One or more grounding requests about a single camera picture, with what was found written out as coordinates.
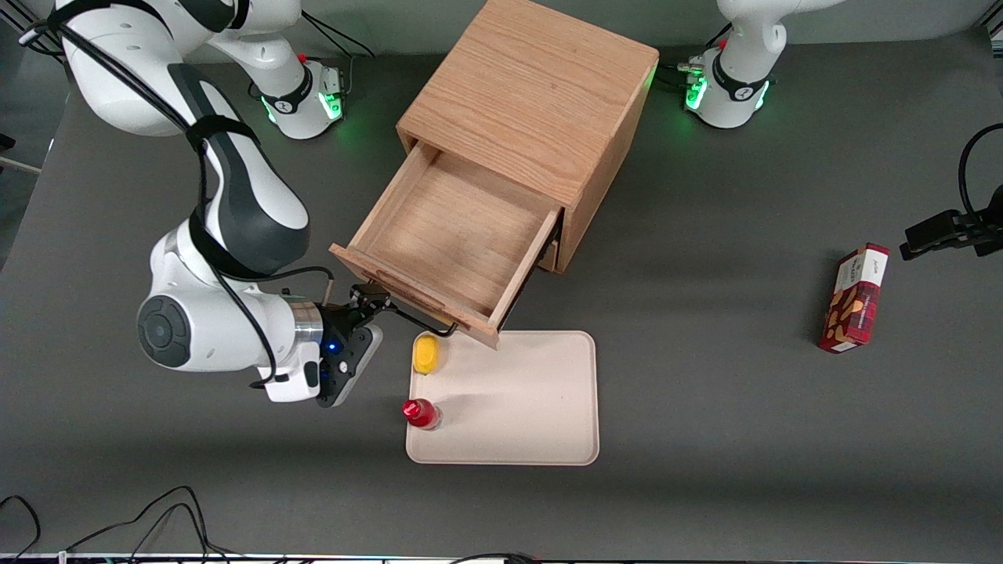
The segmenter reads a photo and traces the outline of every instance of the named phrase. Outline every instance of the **yellow object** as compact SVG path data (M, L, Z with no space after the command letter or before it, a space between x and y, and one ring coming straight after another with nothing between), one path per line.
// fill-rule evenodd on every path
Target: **yellow object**
M438 341L431 335L421 335L414 342L414 371L427 374L438 364Z

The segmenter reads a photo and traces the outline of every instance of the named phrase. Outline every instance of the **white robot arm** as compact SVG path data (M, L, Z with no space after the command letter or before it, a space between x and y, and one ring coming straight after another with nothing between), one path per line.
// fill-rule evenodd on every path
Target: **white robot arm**
M67 60L97 115L144 135L177 134L184 125L219 179L212 200L150 253L152 285L137 317L143 350L178 370L255 366L273 401L315 397L326 406L344 400L378 346L379 329L366 325L390 307L389 296L372 300L356 290L352 303L330 306L326 297L315 304L258 288L305 253L307 212L227 97L183 62L208 42L251 75L285 134L320 134L341 115L340 80L335 69L301 61L278 35L299 14L299 2L289 0L58 0L42 25L62 29ZM74 34L151 89L173 118L126 85L124 73L69 40Z
M762 105L769 87L767 76L787 45L787 30L780 19L844 1L717 0L733 30L723 50L711 45L680 65L680 70L692 73L686 108L715 127L744 124Z

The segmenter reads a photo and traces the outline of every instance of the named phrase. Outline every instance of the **open drawer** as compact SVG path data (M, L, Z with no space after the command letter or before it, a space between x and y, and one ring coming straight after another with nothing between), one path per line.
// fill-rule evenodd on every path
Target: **open drawer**
M331 252L359 278L497 348L561 209L418 142L348 247Z

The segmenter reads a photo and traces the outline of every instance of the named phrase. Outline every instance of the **wooden cabinet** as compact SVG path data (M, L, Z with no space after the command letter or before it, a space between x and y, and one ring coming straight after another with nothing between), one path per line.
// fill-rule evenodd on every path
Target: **wooden cabinet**
M331 252L496 347L533 267L568 268L657 63L651 47L528 0L488 0L398 121L404 165Z

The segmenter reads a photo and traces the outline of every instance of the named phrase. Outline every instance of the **gray table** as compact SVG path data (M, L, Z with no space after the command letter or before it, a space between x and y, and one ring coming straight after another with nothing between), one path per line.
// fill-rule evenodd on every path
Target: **gray table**
M299 264L337 268L339 296L354 280L326 249L403 161L393 124L437 60L358 61L347 120L302 143L238 68L208 69L311 212ZM595 336L602 453L580 469L411 463L398 408L416 329L397 318L338 409L270 403L250 371L154 366L133 320L150 247L195 202L196 160L74 93L0 277L0 493L37 505L45 550L189 483L212 536L244 551L999 561L1003 256L895 257L874 342L813 344L840 256L959 206L962 146L1003 118L990 61L984 32L791 47L734 131L653 91L569 273L534 275L508 325ZM977 202L1001 152L1003 135L973 156ZM15 548L28 529L4 513L0 549ZM85 548L127 552L140 534ZM195 547L178 519L150 548Z

